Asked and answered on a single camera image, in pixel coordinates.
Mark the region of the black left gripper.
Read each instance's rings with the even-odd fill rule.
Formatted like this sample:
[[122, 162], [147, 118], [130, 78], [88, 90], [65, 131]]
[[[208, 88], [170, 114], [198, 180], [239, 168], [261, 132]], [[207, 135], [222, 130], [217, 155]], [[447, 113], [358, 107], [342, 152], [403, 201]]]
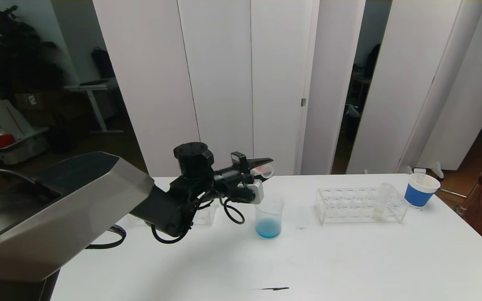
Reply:
[[[218, 183], [240, 183], [245, 180], [247, 176], [251, 176], [251, 170], [274, 161], [271, 158], [247, 159], [247, 157], [240, 152], [232, 152], [230, 158], [232, 161], [231, 166], [214, 171], [214, 181]], [[253, 179], [262, 182], [267, 180], [266, 177], [260, 174], [254, 174]]]

